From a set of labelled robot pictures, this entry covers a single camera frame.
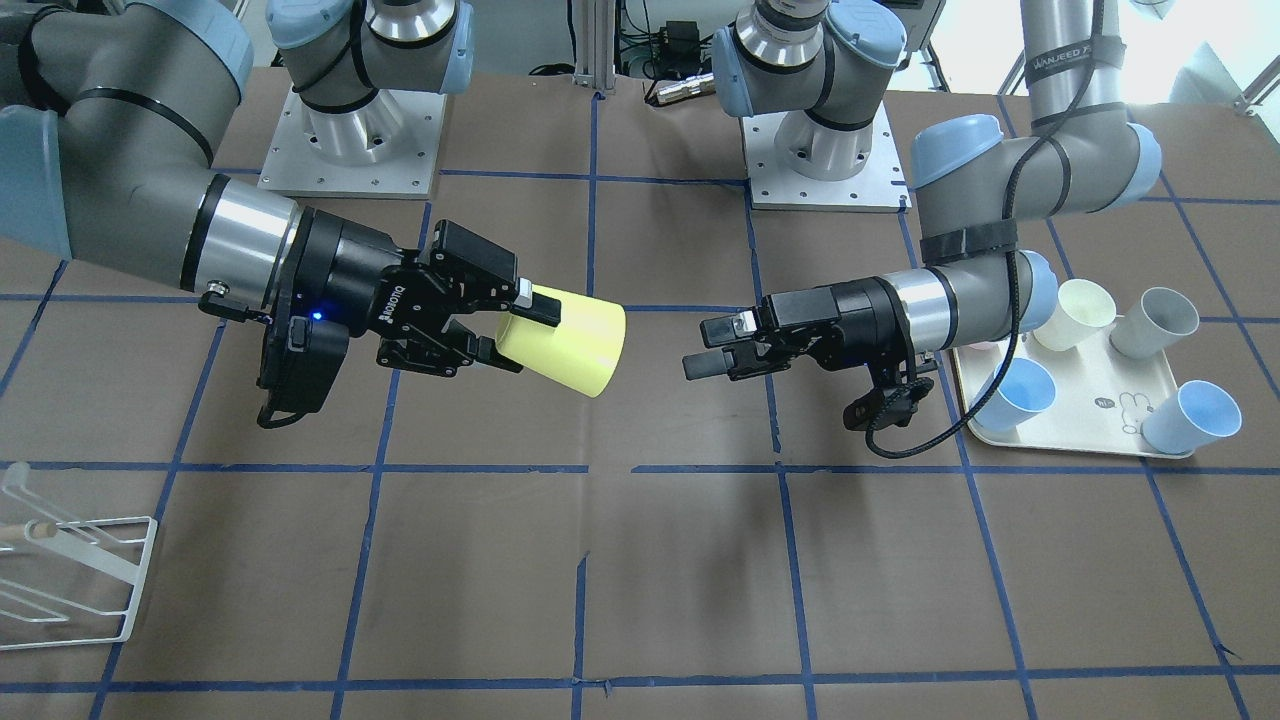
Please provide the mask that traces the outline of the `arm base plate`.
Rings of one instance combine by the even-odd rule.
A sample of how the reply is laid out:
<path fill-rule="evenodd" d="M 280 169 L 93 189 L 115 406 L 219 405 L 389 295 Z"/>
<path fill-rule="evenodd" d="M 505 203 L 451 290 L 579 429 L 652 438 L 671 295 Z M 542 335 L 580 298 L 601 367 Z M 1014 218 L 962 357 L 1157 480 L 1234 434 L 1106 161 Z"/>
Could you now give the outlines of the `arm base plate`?
<path fill-rule="evenodd" d="M 741 119 L 751 204 L 763 210 L 906 211 L 910 206 L 884 106 L 869 126 L 836 131 L 803 111 Z"/>
<path fill-rule="evenodd" d="M 347 114 L 306 106 L 289 92 L 259 187 L 291 197 L 426 200 L 448 97 L 381 90 Z"/>

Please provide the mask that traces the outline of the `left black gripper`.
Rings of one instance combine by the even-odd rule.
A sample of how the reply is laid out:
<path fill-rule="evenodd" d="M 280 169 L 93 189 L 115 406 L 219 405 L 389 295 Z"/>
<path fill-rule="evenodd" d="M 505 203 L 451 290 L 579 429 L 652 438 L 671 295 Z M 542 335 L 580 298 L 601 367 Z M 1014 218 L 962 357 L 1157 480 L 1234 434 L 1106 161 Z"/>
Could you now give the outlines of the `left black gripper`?
<path fill-rule="evenodd" d="M 863 278 L 765 296 L 756 307 L 700 323 L 705 346 L 723 346 L 682 357 L 687 380 L 726 375 L 745 380 L 776 372 L 776 360 L 806 355 L 828 370 L 890 366 L 908 359 L 911 342 L 902 302 L 887 281 Z"/>

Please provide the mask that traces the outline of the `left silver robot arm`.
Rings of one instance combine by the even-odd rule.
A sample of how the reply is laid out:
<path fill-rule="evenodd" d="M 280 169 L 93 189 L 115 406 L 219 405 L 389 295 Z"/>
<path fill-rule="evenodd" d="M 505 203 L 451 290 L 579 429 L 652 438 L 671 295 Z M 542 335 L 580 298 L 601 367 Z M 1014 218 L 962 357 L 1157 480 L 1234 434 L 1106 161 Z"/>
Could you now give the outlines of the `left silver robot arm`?
<path fill-rule="evenodd" d="M 809 356 L 829 372 L 868 366 L 887 388 L 915 380 L 922 354 L 1032 328 L 1016 224 L 1134 202 L 1162 154 L 1126 119 L 1116 3 L 1024 1 L 1021 27 L 1030 133 L 1009 138 L 996 118 L 969 115 L 911 143 L 923 268 L 774 293 L 704 322 L 707 351 L 685 357 L 689 379 L 765 375 Z M 873 1 L 755 1 L 712 40 L 719 104 L 732 117 L 796 111 L 818 138 L 863 132 L 901 35 Z"/>

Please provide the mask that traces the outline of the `blue cup near arm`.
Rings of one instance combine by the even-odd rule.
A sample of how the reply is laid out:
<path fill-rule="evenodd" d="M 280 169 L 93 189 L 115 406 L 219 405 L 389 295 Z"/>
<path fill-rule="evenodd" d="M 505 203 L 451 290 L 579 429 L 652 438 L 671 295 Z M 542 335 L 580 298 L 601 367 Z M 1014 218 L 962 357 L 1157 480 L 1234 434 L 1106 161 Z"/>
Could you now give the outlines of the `blue cup near arm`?
<path fill-rule="evenodd" d="M 1012 430 L 1047 411 L 1056 398 L 1057 384 L 1050 370 L 1034 359 L 1015 357 L 974 421 L 992 432 Z"/>

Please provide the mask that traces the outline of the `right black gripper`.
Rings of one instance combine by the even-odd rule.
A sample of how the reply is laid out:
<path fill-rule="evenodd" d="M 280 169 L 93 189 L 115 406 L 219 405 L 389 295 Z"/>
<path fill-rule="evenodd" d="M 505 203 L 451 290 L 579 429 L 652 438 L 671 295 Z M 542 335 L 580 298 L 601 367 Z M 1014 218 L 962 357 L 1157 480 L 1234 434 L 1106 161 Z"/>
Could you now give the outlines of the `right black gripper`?
<path fill-rule="evenodd" d="M 428 249 L 419 250 L 305 208 L 279 281 L 271 324 L 311 316 L 346 325 L 351 338 L 372 331 L 384 338 L 381 366 L 426 375 L 452 378 L 474 364 L 524 369 L 493 338 L 461 325 L 458 315 L 513 313 L 552 328 L 562 319 L 562 302 L 518 275 L 513 252 L 448 220 L 438 222 Z"/>

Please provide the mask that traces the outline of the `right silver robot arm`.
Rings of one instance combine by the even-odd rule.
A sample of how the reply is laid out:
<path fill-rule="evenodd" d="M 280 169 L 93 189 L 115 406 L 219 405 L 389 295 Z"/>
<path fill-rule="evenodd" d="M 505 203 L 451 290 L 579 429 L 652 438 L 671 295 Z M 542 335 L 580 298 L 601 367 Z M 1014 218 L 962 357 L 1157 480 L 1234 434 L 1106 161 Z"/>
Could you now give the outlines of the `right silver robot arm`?
<path fill-rule="evenodd" d="M 3 236 L 197 295 L 265 325 L 259 384 L 325 389 L 353 338 L 381 364 L 520 372 L 460 316 L 547 329 L 561 302 L 512 252 L 440 222 L 425 250 L 215 172 L 244 100 L 250 35 L 219 1 L 127 1 L 111 15 L 3 4 Z"/>

